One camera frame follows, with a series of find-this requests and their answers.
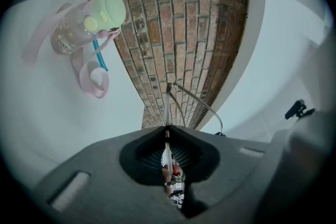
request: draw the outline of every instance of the blue straw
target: blue straw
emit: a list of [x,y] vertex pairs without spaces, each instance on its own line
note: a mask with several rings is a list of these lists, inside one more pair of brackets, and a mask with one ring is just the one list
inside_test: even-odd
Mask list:
[[[99,48],[98,41],[94,40],[92,43],[93,43],[93,47],[95,48],[95,50]],[[107,69],[106,65],[105,65],[103,56],[101,55],[101,52],[97,53],[97,58],[98,58],[100,67],[105,69],[106,72],[109,71]]]

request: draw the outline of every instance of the pink lanyard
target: pink lanyard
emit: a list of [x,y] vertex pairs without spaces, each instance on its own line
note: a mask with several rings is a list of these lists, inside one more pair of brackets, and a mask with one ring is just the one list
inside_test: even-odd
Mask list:
[[[35,63],[36,57],[42,46],[43,41],[47,38],[50,32],[52,32],[55,27],[63,20],[64,16],[71,8],[72,7],[70,6],[55,15],[47,15],[40,21],[31,38],[29,39],[27,46],[22,52],[21,58],[25,63],[31,66]],[[101,67],[97,67],[90,72],[88,70],[88,62],[93,56],[95,56],[103,48],[105,48],[111,40],[115,39],[119,33],[119,29],[108,32],[107,39],[101,46],[99,46],[98,49],[96,49],[90,55],[85,63],[83,63],[83,48],[78,49],[72,54],[71,64],[78,75],[80,87],[82,88],[83,92],[89,96],[93,96],[99,99],[103,98],[109,88],[109,76],[106,70]],[[93,72],[98,72],[101,75],[101,85],[97,85],[91,79],[91,73]]]

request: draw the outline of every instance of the brick wall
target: brick wall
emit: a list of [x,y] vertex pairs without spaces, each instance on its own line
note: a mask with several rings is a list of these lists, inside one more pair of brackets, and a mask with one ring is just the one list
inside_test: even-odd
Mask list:
[[[124,0],[127,17],[115,40],[145,104],[142,127],[164,124],[167,82],[176,81],[212,104],[237,55],[248,0]],[[196,127],[204,110],[173,89],[186,122]],[[171,121],[182,125],[171,100]]]

